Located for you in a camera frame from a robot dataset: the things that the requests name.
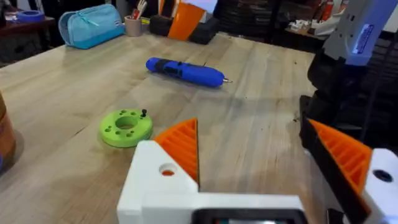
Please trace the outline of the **white orange left gripper left finger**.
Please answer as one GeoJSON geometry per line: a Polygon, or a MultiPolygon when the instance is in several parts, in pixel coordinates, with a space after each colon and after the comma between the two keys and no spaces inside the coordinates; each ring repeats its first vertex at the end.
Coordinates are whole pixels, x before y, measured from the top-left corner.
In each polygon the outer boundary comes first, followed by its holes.
{"type": "Polygon", "coordinates": [[[197,193],[200,186],[198,121],[181,121],[134,152],[117,205],[119,223],[143,223],[144,197],[153,193],[197,193]]]}

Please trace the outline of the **white orange left gripper right finger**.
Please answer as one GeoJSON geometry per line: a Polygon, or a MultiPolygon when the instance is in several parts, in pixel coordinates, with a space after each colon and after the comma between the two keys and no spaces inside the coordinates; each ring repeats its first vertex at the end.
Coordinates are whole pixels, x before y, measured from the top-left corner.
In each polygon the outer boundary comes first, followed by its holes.
{"type": "Polygon", "coordinates": [[[341,207],[327,209],[327,222],[397,224],[397,155],[313,119],[301,125],[302,145],[341,207]]]}

